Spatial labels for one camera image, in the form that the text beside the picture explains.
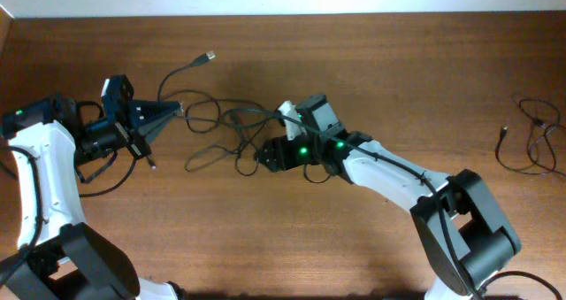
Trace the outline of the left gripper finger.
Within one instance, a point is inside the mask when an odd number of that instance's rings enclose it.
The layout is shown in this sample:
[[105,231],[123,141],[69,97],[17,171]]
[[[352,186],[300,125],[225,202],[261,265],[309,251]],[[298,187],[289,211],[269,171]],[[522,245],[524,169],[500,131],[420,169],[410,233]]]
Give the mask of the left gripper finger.
[[150,144],[155,141],[166,125],[176,117],[175,114],[167,115],[161,119],[154,120],[141,126],[141,137],[145,143]]
[[181,112],[176,101],[130,101],[130,126],[136,130],[150,130]]

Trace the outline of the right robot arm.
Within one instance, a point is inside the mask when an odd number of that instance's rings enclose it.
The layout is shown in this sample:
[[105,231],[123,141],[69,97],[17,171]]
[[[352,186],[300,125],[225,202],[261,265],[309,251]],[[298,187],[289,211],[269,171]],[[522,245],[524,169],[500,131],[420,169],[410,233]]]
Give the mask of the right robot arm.
[[521,250],[509,219],[482,178],[413,164],[362,132],[349,132],[323,94],[273,112],[286,129],[256,152],[273,173],[321,165],[331,176],[368,188],[412,218],[436,280],[427,299],[478,299],[483,284]]

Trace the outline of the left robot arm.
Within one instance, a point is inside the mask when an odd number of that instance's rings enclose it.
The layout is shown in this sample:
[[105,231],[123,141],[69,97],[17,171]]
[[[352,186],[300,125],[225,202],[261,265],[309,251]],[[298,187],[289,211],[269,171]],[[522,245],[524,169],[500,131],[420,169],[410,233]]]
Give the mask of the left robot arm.
[[1,263],[1,284],[19,299],[183,299],[173,282],[138,275],[124,251],[86,221],[79,184],[91,175],[80,166],[108,164],[125,149],[134,161],[149,159],[161,130],[182,112],[175,101],[134,99],[125,75],[107,79],[98,117],[84,122],[87,101],[59,93],[5,113],[1,136],[14,156],[21,202],[18,251]]

